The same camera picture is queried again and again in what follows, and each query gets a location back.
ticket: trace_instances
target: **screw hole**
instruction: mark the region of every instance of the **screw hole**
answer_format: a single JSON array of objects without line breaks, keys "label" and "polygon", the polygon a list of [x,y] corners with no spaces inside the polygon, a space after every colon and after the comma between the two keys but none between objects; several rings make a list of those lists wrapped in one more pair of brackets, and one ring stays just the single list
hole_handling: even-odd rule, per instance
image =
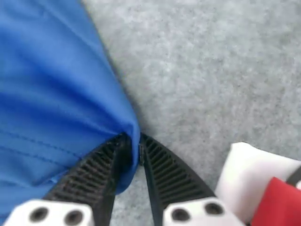
[{"label": "screw hole", "polygon": [[205,210],[208,214],[219,215],[224,212],[222,207],[216,203],[209,203],[205,206]]},{"label": "screw hole", "polygon": [[183,209],[175,209],[172,213],[173,220],[176,221],[188,221],[190,219],[190,215],[186,210]]},{"label": "screw hole", "polygon": [[82,212],[78,210],[71,211],[65,217],[65,223],[68,226],[75,226],[78,225],[83,219]]},{"label": "screw hole", "polygon": [[30,215],[30,221],[37,223],[43,221],[48,214],[48,209],[45,207],[40,207],[35,209]]}]

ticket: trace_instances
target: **blue fabric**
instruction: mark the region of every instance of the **blue fabric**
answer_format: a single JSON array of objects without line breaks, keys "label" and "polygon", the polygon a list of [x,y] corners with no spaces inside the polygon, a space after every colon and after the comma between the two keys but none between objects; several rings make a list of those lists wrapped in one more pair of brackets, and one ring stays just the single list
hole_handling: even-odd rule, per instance
[{"label": "blue fabric", "polygon": [[84,155],[126,132],[135,113],[79,0],[0,0],[0,217],[41,198]]}]

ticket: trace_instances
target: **red object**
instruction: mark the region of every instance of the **red object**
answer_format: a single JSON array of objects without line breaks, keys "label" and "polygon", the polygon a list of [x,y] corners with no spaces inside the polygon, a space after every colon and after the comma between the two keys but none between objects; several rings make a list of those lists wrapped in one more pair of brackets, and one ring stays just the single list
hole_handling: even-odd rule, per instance
[{"label": "red object", "polygon": [[301,191],[272,178],[251,225],[301,226]]}]

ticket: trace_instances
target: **stitching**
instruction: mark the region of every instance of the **stitching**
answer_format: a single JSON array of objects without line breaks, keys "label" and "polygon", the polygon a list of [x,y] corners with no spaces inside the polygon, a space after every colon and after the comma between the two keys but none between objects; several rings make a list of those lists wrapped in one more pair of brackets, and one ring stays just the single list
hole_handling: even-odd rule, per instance
[{"label": "stitching", "polygon": [[38,160],[41,160],[41,161],[44,161],[44,162],[49,162],[49,163],[52,163],[54,165],[57,165],[57,166],[60,166],[60,167],[64,167],[66,169],[68,169],[69,167],[67,166],[64,166],[56,161],[53,161],[53,160],[50,160],[50,159],[46,159],[44,157],[41,157],[41,156],[38,156],[38,155],[31,155],[31,154],[28,154],[28,153],[24,153],[24,152],[20,152],[18,150],[15,150],[15,149],[11,149],[11,148],[7,148],[7,147],[4,147],[4,146],[0,146],[0,150],[3,150],[3,151],[10,151],[10,152],[13,152],[13,153],[16,153],[16,154],[19,154],[19,155],[23,155],[23,156],[26,156],[26,157],[31,157],[31,158],[34,158],[34,159],[38,159]]},{"label": "stitching", "polygon": [[49,13],[52,17],[54,17],[56,20],[58,20],[62,25],[64,25],[65,27],[67,27],[81,42],[83,42],[86,46],[89,47],[89,49],[93,52],[94,55],[97,55],[97,53],[95,52],[95,50],[93,49],[93,47],[87,43],[76,31],[74,31],[68,24],[66,24],[60,17],[58,17],[57,15],[54,14],[54,12],[52,10],[49,10],[49,8],[47,6],[45,6],[43,3],[37,1],[37,0],[33,0],[35,4],[37,4],[38,6],[42,7],[45,12]]},{"label": "stitching", "polygon": [[2,130],[2,129],[0,129],[0,133],[5,134],[5,135],[9,135],[9,136],[11,136],[11,137],[15,137],[15,138],[18,138],[18,139],[21,139],[21,140],[30,141],[30,142],[32,142],[32,143],[35,143],[35,144],[38,144],[38,145],[42,145],[42,146],[46,146],[46,147],[48,147],[48,148],[53,148],[53,149],[59,150],[59,151],[61,151],[61,152],[66,152],[66,153],[68,153],[68,154],[73,155],[73,156],[76,157],[76,158],[81,159],[81,157],[78,156],[77,154],[75,154],[75,153],[73,153],[73,152],[71,152],[71,151],[68,151],[68,150],[66,150],[66,149],[63,149],[63,148],[61,148],[61,147],[57,147],[57,146],[54,146],[54,145],[50,145],[50,144],[44,143],[44,142],[42,142],[42,141],[38,141],[38,140],[35,140],[35,139],[32,139],[32,138],[28,138],[28,137],[19,135],[19,134],[17,134],[17,133],[7,132],[7,131],[4,131],[4,130]]}]

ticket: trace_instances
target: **gray carpet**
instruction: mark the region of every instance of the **gray carpet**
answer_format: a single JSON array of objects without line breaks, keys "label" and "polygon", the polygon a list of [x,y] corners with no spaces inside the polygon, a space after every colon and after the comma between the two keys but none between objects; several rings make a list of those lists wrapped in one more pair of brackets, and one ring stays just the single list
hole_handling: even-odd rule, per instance
[{"label": "gray carpet", "polygon": [[[211,188],[231,143],[301,160],[299,0],[84,3],[142,130]],[[111,225],[153,225],[143,169]]]}]

